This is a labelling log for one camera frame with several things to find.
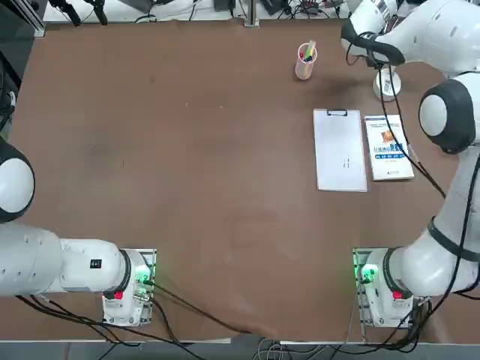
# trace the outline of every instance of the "green led light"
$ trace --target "green led light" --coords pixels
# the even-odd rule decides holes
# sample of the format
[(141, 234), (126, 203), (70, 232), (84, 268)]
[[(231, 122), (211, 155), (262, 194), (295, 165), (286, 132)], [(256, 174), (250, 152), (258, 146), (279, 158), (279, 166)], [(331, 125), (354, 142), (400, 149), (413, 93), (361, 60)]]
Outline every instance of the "green led light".
[(375, 274), (378, 272), (378, 266), (373, 264), (365, 264), (361, 269), (361, 276), (365, 283), (370, 283), (374, 280)]

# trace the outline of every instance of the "floor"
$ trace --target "floor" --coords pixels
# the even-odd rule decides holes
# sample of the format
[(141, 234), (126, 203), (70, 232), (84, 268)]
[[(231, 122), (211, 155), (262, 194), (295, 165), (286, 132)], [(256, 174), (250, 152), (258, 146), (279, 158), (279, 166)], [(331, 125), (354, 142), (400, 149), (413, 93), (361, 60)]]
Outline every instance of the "floor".
[[(215, 359), (231, 359), (231, 360), (259, 360), (256, 355), (258, 346), (257, 337), (241, 337), (232, 342), (232, 344), (195, 344), (189, 346), (189, 349), (197, 355), (207, 360)], [(108, 349), (110, 345), (105, 343), (0, 343), (0, 353), (4, 360), (29, 360), (42, 354), (43, 359), (49, 360), (95, 360), (99, 359)], [(311, 346), (294, 347), (290, 346), (290, 350), (308, 351)], [(346, 351), (359, 352), (365, 348), (358, 346), (346, 346)], [(410, 354), (402, 354), (399, 352), (387, 352), (380, 350), (373, 354), (358, 355), (357, 360), (474, 360), (479, 357), (479, 346), (455, 346), (455, 345), (420, 345), (415, 352)], [(293, 360), (326, 360), (332, 354), (332, 349), (325, 349), (318, 356), (309, 358), (309, 355), (292, 354)], [(177, 349), (172, 345), (164, 343), (147, 343), (138, 348), (124, 348), (117, 346), (109, 353), (105, 359), (117, 360), (149, 360), (159, 359), (159, 355), (163, 359), (171, 360), (187, 360), (193, 359), (190, 355)], [(266, 352), (261, 352), (261, 359), (266, 360)], [(279, 354), (275, 354), (276, 359), (280, 359)], [(288, 355), (283, 354), (284, 359), (289, 359)], [(352, 359), (352, 355), (337, 354), (336, 360)]]
[[(0, 5), (0, 33), (8, 34), (0, 39), (0, 49), (10, 59), (20, 76), (23, 75), (32, 47), (33, 31), (9, 13)], [(257, 351), (260, 339), (254, 336), (242, 336), (232, 340), (231, 344), (194, 344), (189, 349), (206, 359), (253, 359)], [(43, 359), (51, 360), (84, 360), (98, 359), (110, 348), (106, 343), (0, 343), (0, 353), (3, 360), (36, 359), (42, 354)], [(290, 346), (291, 350), (309, 350), (310, 346)], [(346, 346), (345, 350), (362, 351), (358, 346)], [(470, 360), (479, 357), (479, 346), (455, 346), (455, 345), (420, 345), (411, 354), (404, 355), (399, 352), (386, 352), (381, 350), (369, 355), (360, 355), (362, 359), (462, 359)], [(174, 346), (165, 343), (147, 343), (139, 348), (116, 347), (106, 359), (157, 359), (159, 355), (165, 359), (188, 359), (188, 354)], [(326, 349), (315, 359), (328, 359), (332, 354), (331, 349)], [(266, 353), (261, 354), (265, 360)], [(337, 354), (336, 359), (348, 359), (351, 355)], [(294, 360), (314, 360), (309, 355), (292, 355)]]

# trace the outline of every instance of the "wire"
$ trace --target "wire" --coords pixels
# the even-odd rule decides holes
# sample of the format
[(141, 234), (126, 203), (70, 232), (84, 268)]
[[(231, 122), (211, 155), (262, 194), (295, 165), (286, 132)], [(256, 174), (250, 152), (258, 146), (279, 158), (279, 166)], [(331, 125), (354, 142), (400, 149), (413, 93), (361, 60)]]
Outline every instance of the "wire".
[(195, 11), (196, 5), (197, 5), (197, 0), (193, 0), (192, 12), (190, 14), (190, 17), (188, 18), (188, 21), (192, 21), (192, 18), (194, 17), (194, 11)]
[(247, 17), (247, 13), (245, 13), (245, 9), (243, 8), (242, 0), (238, 0), (238, 3), (240, 4), (241, 12), (245, 17)]
[(280, 19), (282, 17), (282, 15), (284, 15), (284, 14), (292, 15), (292, 8), (290, 7), (290, 4), (292, 3), (292, 1), (293, 0), (288, 1), (288, 4), (286, 6), (283, 6), (283, 10), (280, 13), (280, 15), (278, 15), (277, 20)]
[[(118, 343), (118, 344), (121, 344), (121, 345), (124, 345), (126, 347), (138, 347), (140, 344), (132, 344), (132, 343), (125, 343), (124, 341), (120, 340), (120, 338), (113, 332), (111, 331), (109, 328), (106, 327), (106, 324), (103, 324), (103, 323), (100, 323), (98, 326), (101, 327), (102, 329), (104, 329), (105, 331), (109, 332), (113, 338), (115, 340), (111, 340), (110, 338), (108, 338), (105, 334), (103, 334), (101, 331), (98, 331), (98, 329), (96, 329), (93, 325), (89, 324), (89, 322), (94, 322), (94, 320), (88, 318), (88, 317), (85, 317), (85, 316), (77, 316), (75, 315), (74, 313), (71, 313), (70, 311), (68, 311), (67, 309), (65, 309), (64, 307), (62, 307), (60, 304), (56, 303), (55, 301), (53, 300), (49, 300), (48, 298), (46, 298), (45, 296), (40, 296), (44, 301), (46, 302), (49, 302), (50, 304), (56, 306), (57, 308), (59, 308), (61, 311), (63, 311), (63, 313), (71, 316), (71, 317), (75, 317), (76, 319), (78, 319), (78, 322), (83, 324), (83, 325), (86, 325), (88, 326), (90, 329), (94, 330), (95, 332), (97, 332), (104, 340), (110, 342), (110, 343)], [(30, 298), (37, 303), (37, 305), (41, 308), (43, 308), (44, 310), (46, 311), (51, 311), (53, 312), (54, 314), (58, 314), (58, 315), (62, 315), (63, 313), (60, 312), (60, 311), (57, 311), (55, 309), (52, 309), (51, 307), (47, 307), (46, 305), (42, 304), (41, 302), (38, 301), (38, 299), (34, 296), (34, 295), (31, 295)]]
[(149, 281), (149, 280), (146, 280), (146, 281), (143, 281), (143, 283), (145, 285), (149, 285), (151, 287), (156, 287), (157, 289), (161, 290), (162, 292), (170, 295), (171, 297), (173, 297), (175, 300), (178, 300), (179, 302), (181, 302), (182, 304), (184, 305), (187, 305), (190, 309), (196, 311), (197, 313), (199, 314), (202, 314), (204, 317), (208, 317), (210, 320), (216, 322), (217, 324), (220, 324), (222, 325), (224, 328), (227, 328), (229, 330), (232, 330), (234, 332), (239, 332), (241, 334), (250, 334), (249, 331), (245, 331), (245, 330), (242, 330), (240, 328), (236, 328), (234, 326), (231, 326), (229, 324), (227, 324), (226, 322), (216, 318), (215, 316), (211, 315), (210, 313), (207, 313), (206, 311), (196, 307), (195, 305), (192, 305), (190, 302), (184, 300), (183, 298), (181, 298), (180, 296), (178, 295), (175, 295), (173, 292), (163, 288), (162, 286), (160, 285), (157, 285), (156, 283), (153, 283), (152, 281)]
[[(141, 16), (141, 17), (137, 18), (137, 19), (135, 20), (135, 23), (136, 23), (136, 24), (138, 24), (138, 23), (147, 23), (146, 21), (145, 21), (145, 22), (139, 22), (139, 21), (140, 21), (140, 20), (144, 20), (144, 19), (152, 19), (152, 18), (154, 18), (154, 20), (149, 20), (148, 23), (156, 23), (158, 20), (162, 20), (162, 19), (165, 19), (165, 18), (167, 18), (167, 17), (174, 17), (174, 16), (176, 16), (176, 15), (182, 15), (182, 14), (184, 14), (184, 13), (187, 12), (187, 11), (190, 12), (190, 9), (191, 9), (191, 8), (196, 7), (196, 6), (199, 5), (201, 2), (204, 2), (204, 1), (205, 1), (205, 0), (196, 0), (196, 2), (195, 2), (194, 4), (192, 4), (192, 5), (189, 5), (189, 6), (187, 6), (187, 7), (184, 7), (184, 8), (182, 8), (182, 9), (179, 9), (179, 10), (177, 10), (177, 11), (174, 12), (174, 13), (165, 14), (165, 15), (163, 15), (163, 16), (161, 16), (161, 17), (156, 17), (155, 15), (150, 14), (150, 12), (148, 12), (148, 15), (144, 15), (144, 16)], [(199, 9), (198, 7), (196, 8), (197, 11), (198, 11), (198, 10), (203, 10), (203, 9), (211, 9), (211, 7), (202, 7), (202, 8), (200, 8), (200, 9)]]
[(113, 349), (117, 346), (117, 343), (114, 343), (98, 360), (103, 360), (105, 357), (112, 352)]
[(172, 327), (170, 326), (170, 324), (168, 322), (167, 315), (165, 314), (165, 311), (162, 308), (162, 306), (160, 305), (160, 303), (157, 300), (155, 300), (154, 298), (150, 298), (150, 301), (160, 311), (160, 313), (163, 317), (163, 322), (165, 323), (166, 332), (170, 336), (170, 340), (175, 341), (177, 344), (180, 344), (179, 339), (173, 334), (173, 330), (172, 330)]
[[(30, 301), (28, 301), (23, 296), (16, 296), (16, 298), (19, 299), (24, 304), (26, 304), (27, 306), (29, 306), (30, 308), (33, 308), (34, 310), (40, 311), (41, 313), (49, 315), (51, 317), (56, 317), (56, 318), (59, 318), (59, 319), (62, 319), (62, 320), (67, 320), (67, 321), (70, 321), (72, 323), (79, 323), (79, 324), (83, 324), (83, 322), (80, 322), (77, 319), (78, 317), (80, 317), (82, 319), (88, 319), (85, 316), (78, 316), (78, 315), (70, 316), (70, 315), (67, 315), (67, 314), (58, 314), (58, 313), (56, 313), (55, 309), (52, 309), (51, 307), (47, 307), (47, 306), (44, 306), (44, 307), (37, 306), (36, 304), (33, 304)], [(147, 334), (145, 332), (134, 330), (132, 328), (125, 328), (125, 327), (122, 327), (122, 326), (113, 325), (113, 324), (109, 324), (109, 323), (97, 322), (97, 321), (94, 321), (94, 320), (91, 320), (91, 319), (89, 319), (87, 323), (89, 325), (94, 325), (94, 326), (102, 326), (102, 327), (109, 327), (109, 328), (112, 328), (112, 329), (119, 329), (119, 330), (122, 330), (124, 332), (130, 332), (130, 333), (135, 334), (135, 335), (143, 336), (145, 338), (151, 338), (151, 339), (154, 339), (154, 340), (163, 341), (165, 343), (172, 344), (172, 345), (175, 345), (176, 347), (179, 347), (180, 349), (184, 350), (186, 353), (189, 353), (190, 355), (192, 355), (194, 358), (196, 358), (198, 360), (205, 360), (203, 357), (198, 356), (194, 352), (191, 352), (189, 349), (182, 346), (181, 344), (175, 343), (174, 341), (167, 340), (167, 339), (164, 339), (162, 337), (159, 337), (159, 336), (156, 336), (156, 335), (153, 335), (153, 334)]]
[(477, 298), (476, 296), (471, 296), (467, 294), (462, 294), (462, 293), (455, 293), (456, 295), (463, 296), (464, 298), (470, 299), (470, 300), (480, 300), (480, 298)]
[[(430, 173), (423, 167), (423, 165), (420, 163), (420, 161), (415, 162), (405, 151), (404, 147), (400, 144), (398, 141), (397, 137), (395, 136), (394, 131), (392, 130), (392, 126), (390, 125), (389, 117), (387, 115), (387, 110), (386, 110), (386, 105), (385, 105), (385, 100), (383, 98), (383, 84), (382, 84), (382, 65), (378, 65), (378, 80), (379, 80), (379, 93), (380, 93), (380, 102), (382, 103), (382, 110), (383, 110), (383, 115), (385, 116), (385, 120), (388, 126), (388, 129), (390, 130), (390, 133), (393, 137), (393, 140), (395, 141), (395, 144), (398, 146), (400, 152), (403, 154), (403, 156), (408, 159), (408, 161), (412, 164), (413, 167), (415, 167), (431, 184), (432, 186), (442, 195), (442, 198), (445, 199), (446, 195), (445, 192), (442, 190), (442, 188), (438, 185), (438, 183), (435, 181), (435, 179), (430, 175)], [(395, 87), (393, 85), (393, 78), (392, 78), (392, 67), (390, 64), (388, 64), (388, 71), (390, 73), (390, 81), (391, 81), (391, 88), (394, 93), (394, 97), (396, 98), (396, 93), (395, 93)], [(398, 100), (396, 102), (397, 104), (397, 111), (398, 115), (400, 117), (400, 123), (403, 123), (404, 120), (402, 119), (401, 116), (401, 108), (400, 104), (398, 103)]]
[[(65, 15), (65, 13), (64, 13), (63, 11), (61, 11), (61, 10), (58, 9), (57, 7), (54, 7), (54, 9), (57, 10), (60, 14), (62, 14), (63, 17), (64, 17), (65, 19), (67, 19), (67, 21), (68, 21), (69, 23), (71, 23), (71, 19), (69, 19), (69, 18), (67, 17), (67, 15)], [(94, 10), (94, 8), (91, 9), (90, 14), (87, 15), (85, 19), (83, 19), (82, 21), (80, 21), (80, 25), (83, 24), (83, 23), (90, 17), (90, 15), (93, 14), (93, 10)]]
[(90, 17), (90, 15), (92, 15), (92, 14), (93, 14), (93, 10), (94, 10), (94, 9), (95, 9), (95, 8), (91, 9), (91, 11), (90, 11), (90, 14), (89, 14), (89, 15), (87, 15), (87, 17), (86, 17), (85, 19), (83, 19), (83, 20), (82, 20), (82, 22), (81, 22), (80, 24), (83, 24), (85, 21), (87, 21), (87, 19)]
[[(363, 32), (361, 32), (360, 34), (357, 35), (356, 39), (359, 39), (359, 38), (361, 38), (362, 36), (364, 36), (364, 35), (369, 35), (369, 34), (374, 34), (374, 33), (373, 33), (372, 31), (363, 31)], [(348, 48), (346, 49), (346, 52), (345, 52), (345, 62), (346, 62), (346, 64), (347, 64), (348, 66), (353, 66), (353, 65), (355, 65), (355, 63), (361, 58), (361, 56), (357, 56), (357, 57), (355, 58), (355, 61), (354, 61), (354, 62), (351, 63), (351, 62), (348, 61), (348, 55), (350, 54), (350, 50), (352, 49), (352, 46), (353, 46), (353, 43), (354, 43), (354, 42), (356, 42), (356, 40), (355, 40), (355, 41), (352, 41), (352, 42), (349, 44), (349, 46), (348, 46)]]

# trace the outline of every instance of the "paper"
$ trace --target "paper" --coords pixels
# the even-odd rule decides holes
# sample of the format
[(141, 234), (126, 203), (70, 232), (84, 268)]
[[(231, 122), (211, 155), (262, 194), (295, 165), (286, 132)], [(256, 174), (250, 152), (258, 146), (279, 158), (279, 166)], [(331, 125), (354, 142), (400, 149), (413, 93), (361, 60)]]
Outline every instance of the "paper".
[(313, 133), (318, 189), (367, 191), (360, 112), (315, 109)]

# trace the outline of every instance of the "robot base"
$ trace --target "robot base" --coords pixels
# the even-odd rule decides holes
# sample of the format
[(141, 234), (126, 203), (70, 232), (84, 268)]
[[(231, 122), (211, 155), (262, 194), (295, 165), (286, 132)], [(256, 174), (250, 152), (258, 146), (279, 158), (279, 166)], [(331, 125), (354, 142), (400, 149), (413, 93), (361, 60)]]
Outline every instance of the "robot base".
[[(395, 328), (412, 310), (413, 296), (397, 298), (386, 284), (383, 275), (383, 257), (387, 250), (387, 248), (362, 247), (353, 249), (357, 301), (364, 339), (365, 324)], [(405, 321), (401, 328), (409, 326), (410, 319)]]
[(103, 321), (117, 326), (141, 326), (152, 322), (151, 286), (142, 280), (155, 281), (157, 251), (155, 249), (123, 249), (131, 263), (130, 279), (122, 293), (114, 298), (102, 296)]
[[(388, 68), (381, 70), (382, 71), (382, 94), (383, 94), (384, 101), (394, 100), (395, 99), (394, 91), (395, 91), (395, 94), (398, 95), (402, 87), (401, 79), (398, 76), (398, 74), (395, 73), (394, 69), (395, 67), (391, 67), (391, 78), (393, 79), (393, 84), (390, 81), (390, 70)], [(379, 98), (379, 100), (381, 100), (380, 77), (378, 76), (378, 73), (376, 74), (375, 80), (373, 81), (373, 92), (375, 93), (376, 97)]]

